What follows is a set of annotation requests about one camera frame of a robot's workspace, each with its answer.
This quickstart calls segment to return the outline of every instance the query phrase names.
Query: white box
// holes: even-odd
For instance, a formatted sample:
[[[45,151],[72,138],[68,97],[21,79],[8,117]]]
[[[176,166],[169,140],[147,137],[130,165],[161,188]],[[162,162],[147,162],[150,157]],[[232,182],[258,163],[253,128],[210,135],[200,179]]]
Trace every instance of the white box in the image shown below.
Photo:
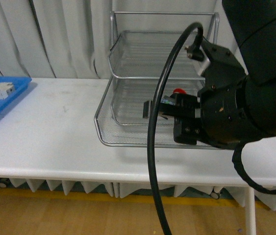
[[[0,83],[0,99],[6,99],[15,91],[15,87],[11,82]]]

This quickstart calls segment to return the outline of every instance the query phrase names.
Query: white curtain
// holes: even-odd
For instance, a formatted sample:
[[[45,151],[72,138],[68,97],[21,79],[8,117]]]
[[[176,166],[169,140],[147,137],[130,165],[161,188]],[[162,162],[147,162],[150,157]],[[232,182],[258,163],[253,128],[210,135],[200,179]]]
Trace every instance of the white curtain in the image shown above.
[[[110,17],[114,11],[219,12],[218,43],[237,44],[220,0],[0,0],[0,75],[109,78]],[[119,30],[183,30],[208,17],[119,15]]]

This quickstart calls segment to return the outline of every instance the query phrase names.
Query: stacked mesh tray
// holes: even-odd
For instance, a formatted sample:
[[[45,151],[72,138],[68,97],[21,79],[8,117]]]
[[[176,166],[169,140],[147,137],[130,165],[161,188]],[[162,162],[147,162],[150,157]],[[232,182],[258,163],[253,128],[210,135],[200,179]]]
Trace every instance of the stacked mesh tray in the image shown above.
[[[123,31],[114,40],[108,57],[111,77],[95,115],[100,141],[108,146],[144,147],[147,145],[148,119],[143,119],[143,103],[154,91],[167,57],[181,32]],[[190,35],[185,45],[193,42]],[[175,61],[164,95],[175,88],[197,95],[204,86],[204,78],[196,74],[194,66],[181,51]],[[155,147],[212,148],[198,142],[185,145],[174,142],[174,119],[159,117]]]

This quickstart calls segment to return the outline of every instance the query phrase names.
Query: black cable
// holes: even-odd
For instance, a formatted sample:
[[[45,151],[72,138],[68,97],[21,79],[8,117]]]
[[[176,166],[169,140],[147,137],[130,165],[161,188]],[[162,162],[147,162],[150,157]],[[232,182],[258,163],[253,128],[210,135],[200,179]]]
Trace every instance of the black cable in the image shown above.
[[[256,191],[265,193],[265,194],[273,194],[276,195],[276,189],[267,189],[264,188],[262,185],[259,185],[253,179],[250,178],[250,176],[246,173],[244,165],[241,161],[241,154],[242,149],[244,148],[246,143],[240,143],[235,148],[234,154],[232,155],[232,163],[234,163],[234,167],[238,173],[238,175],[252,188],[254,188]]]
[[[200,50],[200,45],[203,40],[203,26],[200,23],[192,23],[181,34],[181,36],[175,43],[171,53],[167,58],[167,61],[165,63],[164,69],[162,71],[162,74],[159,78],[159,81],[155,90],[153,103],[150,111],[150,119],[149,119],[149,126],[148,126],[148,146],[147,146],[149,177],[150,177],[150,184],[151,184],[151,189],[153,193],[153,199],[154,199],[157,215],[165,235],[171,235],[172,232],[169,228],[169,225],[165,216],[162,199],[159,194],[159,188],[158,188],[158,182],[157,182],[157,176],[156,176],[155,148],[154,148],[156,122],[157,122],[159,104],[161,102],[164,88],[165,88],[168,76],[174,65],[175,59],[177,58],[180,49],[182,48],[183,44],[189,37],[190,33],[193,32],[196,28],[198,29],[198,34],[193,42],[193,45],[195,46],[196,50]]]

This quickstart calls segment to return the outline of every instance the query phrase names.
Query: red object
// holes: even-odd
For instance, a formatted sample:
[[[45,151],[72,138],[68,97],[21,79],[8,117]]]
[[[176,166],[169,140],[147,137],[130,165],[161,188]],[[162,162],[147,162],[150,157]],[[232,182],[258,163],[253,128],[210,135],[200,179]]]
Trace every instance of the red object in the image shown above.
[[[182,88],[176,88],[173,93],[187,94],[187,92]]]

